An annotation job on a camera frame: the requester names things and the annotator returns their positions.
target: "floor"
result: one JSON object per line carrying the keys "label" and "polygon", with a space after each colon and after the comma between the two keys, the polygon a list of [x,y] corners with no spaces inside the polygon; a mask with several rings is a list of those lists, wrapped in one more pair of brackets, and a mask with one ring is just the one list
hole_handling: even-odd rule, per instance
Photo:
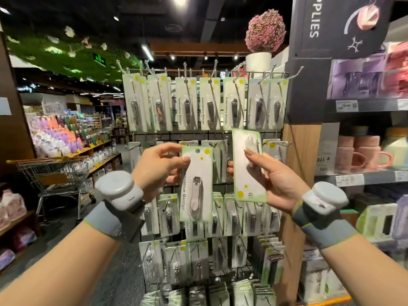
{"label": "floor", "polygon": [[[118,145],[118,151],[122,153],[122,169],[130,172],[129,153],[125,146]],[[97,201],[100,201],[100,194],[95,193],[95,196]],[[94,205],[89,205],[84,211],[84,215],[89,213],[93,207]],[[29,246],[17,262],[1,273],[0,291],[69,234],[75,225],[75,214],[74,207],[58,211],[58,220],[44,227],[43,236],[36,243]],[[145,294],[145,285],[143,272],[139,267],[141,259],[138,244],[139,241],[133,244],[122,244],[105,271],[101,282],[97,285],[90,305],[133,306],[140,304]]]}

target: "shopping cart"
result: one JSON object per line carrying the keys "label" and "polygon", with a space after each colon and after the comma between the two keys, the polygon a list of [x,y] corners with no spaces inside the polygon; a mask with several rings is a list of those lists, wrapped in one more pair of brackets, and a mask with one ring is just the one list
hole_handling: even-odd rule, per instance
{"label": "shopping cart", "polygon": [[91,203],[95,203],[95,197],[86,191],[85,179],[89,176],[87,156],[82,157],[61,157],[54,159],[31,159],[31,160],[8,160],[8,164],[16,164],[18,170],[22,172],[31,185],[39,190],[37,216],[43,212],[44,223],[45,208],[43,200],[45,197],[59,195],[74,197],[78,195],[78,217],[76,224],[81,222],[81,195],[88,193]]}

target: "pink cup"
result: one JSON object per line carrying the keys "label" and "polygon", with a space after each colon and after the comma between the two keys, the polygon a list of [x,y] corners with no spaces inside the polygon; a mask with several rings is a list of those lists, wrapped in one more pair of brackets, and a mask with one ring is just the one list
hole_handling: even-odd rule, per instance
{"label": "pink cup", "polygon": [[[365,169],[381,169],[385,167],[389,167],[394,162],[394,157],[390,153],[386,153],[385,151],[381,151],[380,146],[365,146],[356,148],[356,151],[363,154],[366,158],[366,164],[364,166]],[[380,155],[384,154],[388,156],[389,161],[386,164],[379,164],[380,162]]]}
{"label": "pink cup", "polygon": [[354,139],[354,148],[380,146],[380,136],[365,135]]}
{"label": "pink cup", "polygon": [[353,147],[354,145],[354,137],[353,136],[342,136],[339,135],[339,139],[337,141],[338,147]]}
{"label": "pink cup", "polygon": [[[358,165],[352,165],[353,159]],[[353,147],[337,147],[334,170],[339,173],[349,173],[351,170],[361,169],[365,166],[365,157],[355,152]]]}

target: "forearm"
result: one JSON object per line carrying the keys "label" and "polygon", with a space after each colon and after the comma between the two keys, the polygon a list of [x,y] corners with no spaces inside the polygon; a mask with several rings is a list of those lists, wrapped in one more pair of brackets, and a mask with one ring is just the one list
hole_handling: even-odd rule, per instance
{"label": "forearm", "polygon": [[407,304],[408,272],[362,235],[320,252],[357,305]]}
{"label": "forearm", "polygon": [[80,305],[93,291],[119,245],[86,222],[80,223],[0,293],[2,305]]}

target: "hand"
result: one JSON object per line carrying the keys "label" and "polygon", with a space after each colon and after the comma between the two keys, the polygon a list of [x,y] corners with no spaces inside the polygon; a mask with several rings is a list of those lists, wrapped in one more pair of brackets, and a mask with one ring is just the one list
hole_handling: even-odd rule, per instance
{"label": "hand", "polygon": [[[303,194],[308,192],[310,187],[288,166],[266,153],[261,155],[245,149],[245,156],[253,164],[265,170],[268,204],[292,214],[298,203],[301,202]],[[228,166],[227,171],[233,176],[233,162],[228,162]]]}
{"label": "hand", "polygon": [[135,184],[143,190],[143,199],[151,202],[164,184],[180,181],[180,170],[190,163],[190,157],[164,155],[168,152],[181,153],[182,146],[165,143],[146,149],[132,172]]}

